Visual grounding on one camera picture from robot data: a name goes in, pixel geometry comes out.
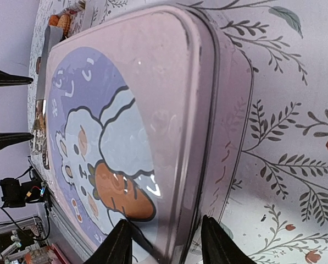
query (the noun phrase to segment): cable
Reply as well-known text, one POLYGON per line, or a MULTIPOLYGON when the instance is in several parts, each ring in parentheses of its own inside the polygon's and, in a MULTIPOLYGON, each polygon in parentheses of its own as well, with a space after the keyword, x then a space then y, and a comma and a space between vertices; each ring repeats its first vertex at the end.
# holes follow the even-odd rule
MULTIPOLYGON (((30 220, 30 219, 35 219, 35 218, 39 219, 39 221, 42 222, 42 219, 39 216, 33 216, 33 217, 26 218, 26 219, 18 220, 18 221, 16 221, 16 223, 20 223, 20 222, 30 220)), ((13 222, 0 223, 0 226, 9 226, 11 224, 13 224, 13 222)))
POLYGON ((21 176, 18 176, 15 180, 18 180, 19 178, 22 178, 24 175, 26 175, 28 172, 31 172, 33 169, 32 166, 30 166, 21 176))
POLYGON ((46 237, 45 238, 43 238, 43 239, 36 239, 36 238, 32 238, 31 236, 29 236, 29 235, 27 235, 26 233, 25 233, 25 231, 17 224, 17 222, 15 221, 15 220, 13 220, 13 218, 11 217, 11 215, 5 210, 5 208, 3 208, 3 207, 0 207, 0 209, 1 210, 3 210, 3 212, 10 218, 10 220, 15 224, 15 226, 26 236, 26 237, 28 237, 28 238, 31 238, 31 239, 33 239, 34 241, 40 241, 40 242, 42 242, 42 241, 45 241, 45 240, 47 240, 48 238, 49 238, 49 236, 50 236, 50 219, 49 219, 49 211, 48 211, 48 209, 47 209, 47 207, 46 207, 46 205, 44 205, 44 208, 45 208, 45 210, 46 210, 46 215, 47 215, 47 222, 48 222, 48 233, 47 233, 47 235, 46 235, 46 237))
POLYGON ((25 203, 27 203, 27 204, 37 204, 37 203, 39 203, 39 202, 41 202, 40 199, 35 200, 35 201, 25 201, 25 203))
POLYGON ((37 202, 39 202, 40 198, 42 197, 42 191, 44 192, 43 189, 39 188, 38 186, 33 186, 26 194, 25 196, 25 202, 28 204, 35 204, 37 202), (33 189, 38 189, 40 191, 40 197, 38 198, 37 201, 33 200, 33 201, 28 201, 27 200, 31 197, 32 193, 33 193, 33 189))

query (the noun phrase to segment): table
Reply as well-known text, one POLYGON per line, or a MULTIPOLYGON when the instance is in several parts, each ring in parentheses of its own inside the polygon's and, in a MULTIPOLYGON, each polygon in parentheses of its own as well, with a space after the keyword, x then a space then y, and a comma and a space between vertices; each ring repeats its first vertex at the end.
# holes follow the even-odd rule
MULTIPOLYGON (((155 2, 93 1, 92 26, 155 2)), ((255 72, 250 121, 221 225, 257 264, 328 263, 328 0, 180 3, 208 12, 255 72)), ((70 4, 41 1, 30 77, 36 79, 48 17, 70 4)), ((79 15, 72 34, 81 22, 79 15)), ((30 129, 35 91, 36 82, 29 86, 30 129)), ((32 160, 48 179, 41 157, 32 160)))

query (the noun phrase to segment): white wall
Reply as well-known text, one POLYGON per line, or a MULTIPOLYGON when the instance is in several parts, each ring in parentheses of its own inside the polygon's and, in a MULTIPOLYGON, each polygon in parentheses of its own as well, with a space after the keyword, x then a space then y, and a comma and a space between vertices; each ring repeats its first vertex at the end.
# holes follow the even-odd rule
MULTIPOLYGON (((0 0, 0 70, 28 76, 29 54, 38 0, 0 0)), ((27 86, 0 88, 0 132, 27 132, 27 86)), ((28 167, 28 143, 0 151, 0 179, 17 177, 28 167)), ((18 219, 36 213, 36 206, 8 209, 18 219)), ((0 210, 0 221, 7 221, 0 210)))

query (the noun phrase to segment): cookie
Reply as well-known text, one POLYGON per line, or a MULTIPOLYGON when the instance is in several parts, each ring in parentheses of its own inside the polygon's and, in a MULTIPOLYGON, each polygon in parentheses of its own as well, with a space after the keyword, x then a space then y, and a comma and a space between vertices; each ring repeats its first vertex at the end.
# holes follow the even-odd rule
POLYGON ((150 221, 155 207, 146 193, 130 178, 110 172, 104 162, 95 169, 95 185, 103 204, 133 221, 150 221))
POLYGON ((57 26, 59 23, 59 17, 57 15, 51 15, 49 18, 49 26, 57 26))
POLYGON ((62 28, 64 31, 64 36, 67 36, 70 30, 71 18, 68 15, 62 15, 58 21, 57 26, 62 28))

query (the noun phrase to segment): red wire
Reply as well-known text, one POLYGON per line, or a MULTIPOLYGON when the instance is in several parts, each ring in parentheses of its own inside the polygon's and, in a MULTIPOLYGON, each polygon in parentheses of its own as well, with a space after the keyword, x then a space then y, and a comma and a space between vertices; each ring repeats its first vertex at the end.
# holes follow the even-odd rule
POLYGON ((41 190, 41 188, 39 188, 38 186, 33 186, 31 190, 33 190, 34 188, 38 189, 39 191, 41 190))

